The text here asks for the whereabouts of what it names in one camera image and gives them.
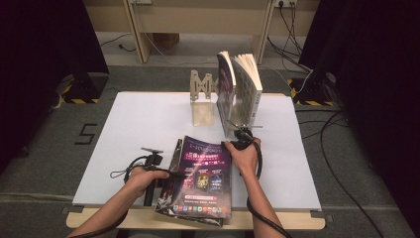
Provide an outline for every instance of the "forearm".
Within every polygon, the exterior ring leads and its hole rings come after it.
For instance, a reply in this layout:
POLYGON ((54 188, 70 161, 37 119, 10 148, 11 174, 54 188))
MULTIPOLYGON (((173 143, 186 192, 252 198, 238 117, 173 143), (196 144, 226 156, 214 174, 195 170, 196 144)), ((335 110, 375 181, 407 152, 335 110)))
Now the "forearm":
POLYGON ((136 199, 137 196, 134 192, 122 187, 86 222, 71 232, 69 237, 97 231, 112 225, 124 215, 136 199))
MULTIPOLYGON (((243 175, 244 182, 248 191, 249 200, 251 206, 256 212, 271 220, 275 224, 281 226, 281 223, 274 212, 271 204, 263 192, 263 188, 260 185, 254 172, 243 175)), ((274 230, 263 221, 253 216, 254 222, 254 234, 257 238, 259 237, 283 237, 278 231, 274 230)))

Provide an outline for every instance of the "colorful magazine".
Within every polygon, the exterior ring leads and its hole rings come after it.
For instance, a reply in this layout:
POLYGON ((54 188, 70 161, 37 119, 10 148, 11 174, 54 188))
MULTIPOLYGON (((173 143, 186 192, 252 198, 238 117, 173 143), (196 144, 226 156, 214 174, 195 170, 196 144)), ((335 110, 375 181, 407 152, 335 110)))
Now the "colorful magazine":
POLYGON ((221 52, 217 55, 217 60, 219 62, 219 93, 216 105, 219 110, 223 132, 225 137, 228 137, 230 126, 228 120, 232 120, 232 110, 235 104, 236 79, 229 54, 221 52))
MULTIPOLYGON (((232 215, 231 158, 221 144, 186 136, 177 170, 185 179, 168 179, 155 211, 164 215, 222 226, 232 215)), ((171 168, 176 162, 172 159, 171 168)))

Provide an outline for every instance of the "white table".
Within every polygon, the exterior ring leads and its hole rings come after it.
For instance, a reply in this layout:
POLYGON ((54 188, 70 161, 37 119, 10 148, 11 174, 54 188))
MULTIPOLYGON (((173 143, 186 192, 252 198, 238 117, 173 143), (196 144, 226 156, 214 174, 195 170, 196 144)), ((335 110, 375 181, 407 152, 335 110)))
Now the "white table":
MULTIPOLYGON (((177 139, 183 138, 184 135, 210 143, 227 140, 221 127, 217 107, 214 108, 213 126, 194 127, 189 93, 120 92, 73 200, 73 204, 84 205, 86 208, 83 213, 70 213, 67 225, 69 227, 80 225, 91 212, 121 188, 123 180, 110 178, 109 174, 123 170, 139 156, 148 155, 149 153, 142 151, 141 147, 162 150, 161 166, 167 168, 177 139)), ((311 211, 320 211, 321 205, 309 170, 291 99, 278 94, 264 94, 255 125, 263 126, 253 130, 254 136, 262 139, 263 168, 260 182, 272 206, 278 211, 277 214, 284 227, 322 229, 325 220, 311 217, 311 211), (310 221, 315 221, 316 225, 311 225, 310 221)), ((246 199, 245 185, 238 171, 233 168, 232 219, 248 219, 244 221, 244 227, 252 229, 251 216, 244 211, 246 199), (242 215, 239 215, 240 213, 236 215, 235 212, 242 212, 242 215)), ((139 207, 140 204, 143 204, 142 198, 135 202, 135 207, 139 207)), ((133 217, 126 219, 121 227, 173 226, 166 226, 165 223, 175 223, 179 229, 201 227, 199 224, 191 224, 192 222, 185 223, 171 218, 167 220, 167 217, 155 214, 146 207, 134 209, 129 213, 129 217, 130 215, 133 217), (140 217, 144 217, 149 225, 137 222, 140 217)), ((228 225, 225 225, 224 229, 245 229, 242 226, 241 228, 237 228, 236 225, 229 226, 231 223, 240 224, 240 221, 226 222, 228 225)))

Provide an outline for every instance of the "yellow black tape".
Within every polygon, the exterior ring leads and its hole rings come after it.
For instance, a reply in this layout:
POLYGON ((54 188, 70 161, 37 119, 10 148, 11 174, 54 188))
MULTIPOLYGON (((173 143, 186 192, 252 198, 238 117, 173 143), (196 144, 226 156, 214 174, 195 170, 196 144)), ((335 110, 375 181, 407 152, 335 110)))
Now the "yellow black tape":
POLYGON ((100 94, 95 91, 71 91, 75 86, 71 83, 65 88, 61 95, 61 103, 73 103, 73 104, 86 104, 86 103, 98 103, 100 94))
POLYGON ((63 98, 62 102, 64 103, 73 103, 73 104, 86 104, 86 103, 98 103, 99 99, 86 99, 86 98, 63 98))
POLYGON ((293 80, 288 79, 287 83, 290 86, 290 95, 293 103, 298 105, 309 105, 309 106, 333 106, 333 102, 329 100, 302 100, 299 98, 299 93, 296 93, 293 80))

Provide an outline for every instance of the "book cover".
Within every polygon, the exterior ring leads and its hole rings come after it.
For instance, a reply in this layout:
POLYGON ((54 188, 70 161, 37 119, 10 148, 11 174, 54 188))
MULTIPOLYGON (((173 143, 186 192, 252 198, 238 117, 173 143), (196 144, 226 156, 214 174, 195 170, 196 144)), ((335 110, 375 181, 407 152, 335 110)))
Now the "book cover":
POLYGON ((185 179, 167 179, 155 211, 175 218, 223 225, 232 214, 231 159, 220 144, 186 136, 178 168, 185 179))
POLYGON ((221 52, 217 55, 217 60, 219 62, 219 94, 216 105, 219 110, 223 132, 225 133, 225 137, 228 137, 228 120, 231 120, 232 110, 235 104, 236 79, 229 54, 227 52, 221 52))
POLYGON ((235 124, 253 129, 257 117, 263 86, 253 55, 238 55, 232 60, 237 81, 235 124))

